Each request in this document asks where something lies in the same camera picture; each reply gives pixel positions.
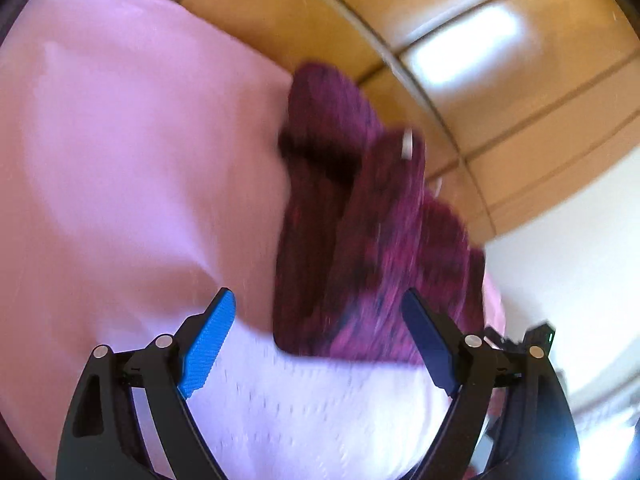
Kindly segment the wooden panelled headboard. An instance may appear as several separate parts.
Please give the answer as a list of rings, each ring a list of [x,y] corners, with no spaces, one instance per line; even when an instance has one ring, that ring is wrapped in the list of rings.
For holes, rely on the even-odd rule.
[[[321,60],[387,125],[477,243],[639,144],[639,22],[617,0],[172,0],[286,70]]]

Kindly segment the pink bed sheet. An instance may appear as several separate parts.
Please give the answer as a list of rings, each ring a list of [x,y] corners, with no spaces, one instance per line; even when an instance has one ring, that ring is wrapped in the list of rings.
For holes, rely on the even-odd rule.
[[[396,479],[448,402],[426,370],[299,359],[269,321],[291,79],[170,0],[29,0],[1,48],[1,414],[43,477],[92,349],[218,289],[238,316],[188,402],[232,479]]]

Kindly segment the red floral patterned garment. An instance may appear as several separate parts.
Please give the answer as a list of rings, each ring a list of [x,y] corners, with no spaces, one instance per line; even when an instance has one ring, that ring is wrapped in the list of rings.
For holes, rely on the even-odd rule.
[[[291,195],[272,330],[293,356],[418,365],[401,298],[415,289],[465,333],[483,329],[485,257],[426,187],[426,148],[389,129],[337,68],[300,66],[279,136]]]

